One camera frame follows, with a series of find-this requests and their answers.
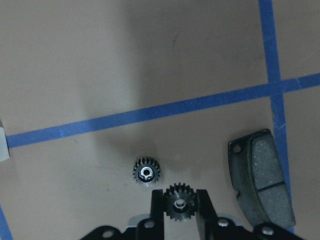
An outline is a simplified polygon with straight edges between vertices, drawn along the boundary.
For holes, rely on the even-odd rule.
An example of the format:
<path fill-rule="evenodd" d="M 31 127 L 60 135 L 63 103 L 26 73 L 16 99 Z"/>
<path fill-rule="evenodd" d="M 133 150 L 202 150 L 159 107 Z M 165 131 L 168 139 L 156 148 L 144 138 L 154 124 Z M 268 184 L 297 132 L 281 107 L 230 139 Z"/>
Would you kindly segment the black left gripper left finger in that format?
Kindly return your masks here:
<path fill-rule="evenodd" d="M 164 240 L 164 193 L 162 189 L 155 189 L 151 194 L 151 208 L 150 218 L 154 222 L 152 229 L 152 236 L 154 240 Z"/>

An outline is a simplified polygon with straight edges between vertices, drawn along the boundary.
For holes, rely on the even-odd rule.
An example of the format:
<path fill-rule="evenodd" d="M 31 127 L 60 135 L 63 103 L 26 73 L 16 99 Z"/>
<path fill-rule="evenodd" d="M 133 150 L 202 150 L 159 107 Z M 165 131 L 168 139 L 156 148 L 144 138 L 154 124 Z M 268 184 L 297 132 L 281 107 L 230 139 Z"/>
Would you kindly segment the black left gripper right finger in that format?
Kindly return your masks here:
<path fill-rule="evenodd" d="M 197 211 L 195 216 L 199 237 L 201 240 L 213 240 L 213 230 L 217 221 L 217 213 L 207 190 L 197 189 L 196 197 Z"/>

